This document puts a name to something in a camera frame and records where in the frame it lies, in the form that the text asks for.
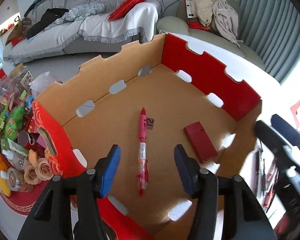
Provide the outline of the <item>red clear gel pen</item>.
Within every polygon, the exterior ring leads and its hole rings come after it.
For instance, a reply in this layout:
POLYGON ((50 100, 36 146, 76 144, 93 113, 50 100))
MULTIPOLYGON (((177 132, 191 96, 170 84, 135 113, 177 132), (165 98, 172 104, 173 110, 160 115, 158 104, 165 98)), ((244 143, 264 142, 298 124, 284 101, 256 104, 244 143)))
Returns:
POLYGON ((271 167, 266 179, 266 197, 264 200, 264 207, 268 208, 270 206, 270 201, 273 196, 273 186, 277 173, 276 160, 274 159, 271 163, 271 167))

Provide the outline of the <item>long black marker pen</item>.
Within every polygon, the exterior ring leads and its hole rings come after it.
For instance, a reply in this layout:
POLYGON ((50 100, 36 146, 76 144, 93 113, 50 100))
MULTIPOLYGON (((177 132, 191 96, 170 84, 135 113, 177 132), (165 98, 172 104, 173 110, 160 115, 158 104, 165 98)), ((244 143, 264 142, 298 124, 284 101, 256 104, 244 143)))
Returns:
POLYGON ((260 162, 261 162, 261 151, 257 150, 255 153, 255 183, 254 183, 254 195, 257 197, 258 195, 258 187, 260 180, 260 162))

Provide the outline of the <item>dark red case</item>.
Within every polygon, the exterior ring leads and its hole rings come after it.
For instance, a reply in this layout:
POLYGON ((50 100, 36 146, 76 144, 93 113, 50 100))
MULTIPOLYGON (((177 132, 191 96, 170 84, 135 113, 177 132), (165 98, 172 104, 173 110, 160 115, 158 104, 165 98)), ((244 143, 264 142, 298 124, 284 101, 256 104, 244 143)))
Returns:
POLYGON ((218 153, 200 122, 186 126, 184 133, 200 163, 217 156, 218 153))

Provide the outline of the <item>red pink gel pen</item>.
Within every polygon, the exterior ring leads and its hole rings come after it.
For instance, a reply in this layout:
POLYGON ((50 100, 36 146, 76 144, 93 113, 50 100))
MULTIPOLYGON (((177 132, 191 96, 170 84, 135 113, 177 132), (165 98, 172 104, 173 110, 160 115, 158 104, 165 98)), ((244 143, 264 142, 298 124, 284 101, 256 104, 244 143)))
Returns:
POLYGON ((149 171, 147 161, 147 116, 146 110, 143 108, 139 118, 139 151, 138 151, 138 194, 140 197, 147 187, 149 171))

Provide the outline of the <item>red cardboard tray box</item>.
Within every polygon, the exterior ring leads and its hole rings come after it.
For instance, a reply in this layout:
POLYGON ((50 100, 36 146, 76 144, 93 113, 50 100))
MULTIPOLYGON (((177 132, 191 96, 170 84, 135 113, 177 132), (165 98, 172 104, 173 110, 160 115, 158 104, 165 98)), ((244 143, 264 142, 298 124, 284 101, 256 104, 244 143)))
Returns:
POLYGON ((199 122, 200 145, 220 163, 219 174, 237 174, 255 147, 253 125, 262 110, 263 70, 201 40, 160 34, 132 42, 109 58, 80 65, 65 83, 49 85, 34 101, 54 170, 82 173, 110 147, 121 148, 110 195, 156 239, 185 239, 194 208, 177 222, 168 213, 186 198, 174 148, 196 154, 184 128, 199 122))

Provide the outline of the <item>snack clutter pile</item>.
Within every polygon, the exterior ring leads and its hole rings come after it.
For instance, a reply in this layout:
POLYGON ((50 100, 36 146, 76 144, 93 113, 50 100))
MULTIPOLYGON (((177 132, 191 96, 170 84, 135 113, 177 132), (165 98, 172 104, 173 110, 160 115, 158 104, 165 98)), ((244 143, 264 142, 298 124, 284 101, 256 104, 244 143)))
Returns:
POLYGON ((33 77, 23 64, 0 66, 0 196, 20 215, 30 213, 47 182, 61 173, 35 102, 56 80, 50 72, 33 77))

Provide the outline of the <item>green curtain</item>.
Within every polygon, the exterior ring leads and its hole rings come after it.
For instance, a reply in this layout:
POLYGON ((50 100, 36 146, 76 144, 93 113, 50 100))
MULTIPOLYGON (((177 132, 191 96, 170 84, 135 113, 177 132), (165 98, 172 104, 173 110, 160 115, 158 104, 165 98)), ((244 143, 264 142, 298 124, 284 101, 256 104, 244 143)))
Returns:
POLYGON ((245 58, 282 83, 300 61, 300 14, 290 0, 237 0, 245 58))

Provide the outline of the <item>beige clothes pile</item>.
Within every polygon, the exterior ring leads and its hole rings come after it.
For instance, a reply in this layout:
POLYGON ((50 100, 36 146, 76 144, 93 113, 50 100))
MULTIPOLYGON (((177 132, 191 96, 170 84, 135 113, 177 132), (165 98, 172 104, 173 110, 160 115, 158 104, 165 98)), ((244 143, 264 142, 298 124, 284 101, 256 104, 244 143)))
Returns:
POLYGON ((227 0, 185 0, 187 25, 190 29, 215 33, 238 48, 239 15, 227 0))

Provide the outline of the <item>grey covered sofa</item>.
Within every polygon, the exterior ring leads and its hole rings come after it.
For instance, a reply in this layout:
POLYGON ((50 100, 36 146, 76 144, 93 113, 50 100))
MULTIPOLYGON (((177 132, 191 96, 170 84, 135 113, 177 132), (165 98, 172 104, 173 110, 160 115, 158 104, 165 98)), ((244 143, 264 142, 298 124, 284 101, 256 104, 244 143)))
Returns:
POLYGON ((15 27, 17 37, 9 37, 3 58, 14 64, 45 57, 77 53, 115 53, 124 44, 149 42, 156 33, 157 21, 164 12, 163 0, 145 0, 114 21, 109 15, 125 0, 37 0, 15 27), (39 22, 47 9, 69 11, 36 36, 27 31, 39 22))

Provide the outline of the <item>black garment on sofa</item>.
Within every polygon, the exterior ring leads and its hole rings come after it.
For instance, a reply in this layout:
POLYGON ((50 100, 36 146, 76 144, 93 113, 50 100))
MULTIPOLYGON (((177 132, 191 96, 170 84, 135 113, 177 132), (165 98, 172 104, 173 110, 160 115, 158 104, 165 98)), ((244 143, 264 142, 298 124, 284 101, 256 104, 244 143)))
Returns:
POLYGON ((61 18, 68 11, 69 11, 68 9, 64 9, 64 8, 47 9, 46 12, 43 14, 41 20, 36 24, 34 24, 27 31, 26 38, 30 39, 36 36, 38 33, 43 31, 51 23, 55 22, 55 20, 61 18))

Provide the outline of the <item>red cushion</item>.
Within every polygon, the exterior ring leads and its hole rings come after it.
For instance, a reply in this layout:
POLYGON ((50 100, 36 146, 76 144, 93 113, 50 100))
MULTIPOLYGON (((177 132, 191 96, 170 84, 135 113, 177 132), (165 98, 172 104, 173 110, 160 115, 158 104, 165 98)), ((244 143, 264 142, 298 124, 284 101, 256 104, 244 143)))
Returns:
POLYGON ((131 9, 137 4, 144 2, 145 0, 125 0, 119 5, 114 12, 109 15, 108 21, 119 20, 125 17, 131 9))

